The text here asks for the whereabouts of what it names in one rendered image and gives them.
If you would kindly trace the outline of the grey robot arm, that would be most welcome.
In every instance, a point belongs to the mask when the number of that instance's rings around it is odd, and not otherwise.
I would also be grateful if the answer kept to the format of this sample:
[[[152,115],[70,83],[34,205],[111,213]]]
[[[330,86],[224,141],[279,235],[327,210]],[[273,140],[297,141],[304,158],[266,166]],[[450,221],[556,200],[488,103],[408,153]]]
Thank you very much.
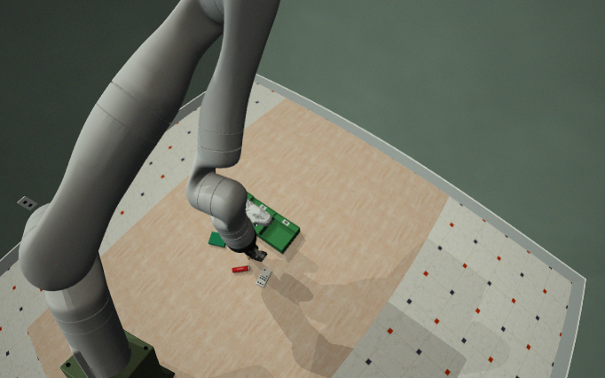
[[[210,215],[230,248],[245,248],[254,226],[272,223],[240,182],[216,168],[240,160],[248,100],[279,2],[180,0],[109,83],[82,127],[54,198],[28,219],[20,269],[44,290],[87,378],[113,377],[131,358],[98,252],[106,229],[175,119],[201,57],[222,34],[200,107],[187,200]]]

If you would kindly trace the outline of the white domino tile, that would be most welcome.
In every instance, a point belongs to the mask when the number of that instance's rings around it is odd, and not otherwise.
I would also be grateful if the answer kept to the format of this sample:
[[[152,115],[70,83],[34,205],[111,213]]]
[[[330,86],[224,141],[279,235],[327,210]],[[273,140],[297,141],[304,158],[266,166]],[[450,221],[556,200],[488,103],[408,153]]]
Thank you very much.
[[[261,286],[261,287],[264,287],[265,284],[266,284],[266,282],[267,282],[267,280],[271,276],[271,273],[272,273],[272,271],[270,271],[270,270],[268,270],[266,268],[263,268],[263,270],[261,271],[261,273],[260,273],[260,275],[259,275],[259,277],[258,277],[258,279],[256,281],[256,284],[259,285],[259,286]]]

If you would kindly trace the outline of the red aa battery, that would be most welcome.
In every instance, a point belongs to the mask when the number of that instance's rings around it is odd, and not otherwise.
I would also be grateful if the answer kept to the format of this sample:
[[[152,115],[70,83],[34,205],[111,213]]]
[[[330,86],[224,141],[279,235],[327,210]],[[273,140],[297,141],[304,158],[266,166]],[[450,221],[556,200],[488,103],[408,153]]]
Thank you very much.
[[[250,271],[250,266],[249,265],[248,266],[241,266],[241,267],[232,268],[232,272],[233,273],[235,273],[235,272],[247,272],[247,271]]]

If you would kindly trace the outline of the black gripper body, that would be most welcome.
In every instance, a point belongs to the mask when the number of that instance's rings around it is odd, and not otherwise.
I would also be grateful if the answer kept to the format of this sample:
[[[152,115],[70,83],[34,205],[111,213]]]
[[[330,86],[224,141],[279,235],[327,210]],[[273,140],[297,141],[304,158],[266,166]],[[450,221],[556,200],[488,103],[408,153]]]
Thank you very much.
[[[255,237],[253,238],[252,242],[248,246],[246,246],[245,248],[235,249],[235,248],[230,248],[229,247],[230,250],[232,250],[234,252],[237,252],[237,253],[248,252],[248,253],[251,253],[251,254],[255,254],[255,251],[254,251],[255,248],[258,249],[258,246],[256,245],[256,232],[255,232]]]

